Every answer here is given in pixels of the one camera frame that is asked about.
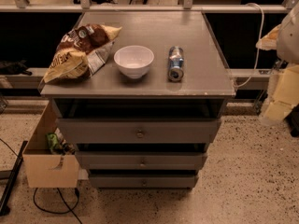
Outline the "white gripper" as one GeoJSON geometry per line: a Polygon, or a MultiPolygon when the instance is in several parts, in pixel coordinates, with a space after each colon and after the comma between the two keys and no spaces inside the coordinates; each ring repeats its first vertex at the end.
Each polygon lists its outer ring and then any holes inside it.
{"type": "MultiPolygon", "coordinates": [[[[256,43],[257,49],[276,50],[280,25],[274,27],[256,43]]],[[[281,71],[274,71],[268,84],[270,103],[263,104],[259,121],[262,125],[273,126],[283,121],[292,108],[299,105],[299,64],[291,63],[281,71]]]]}

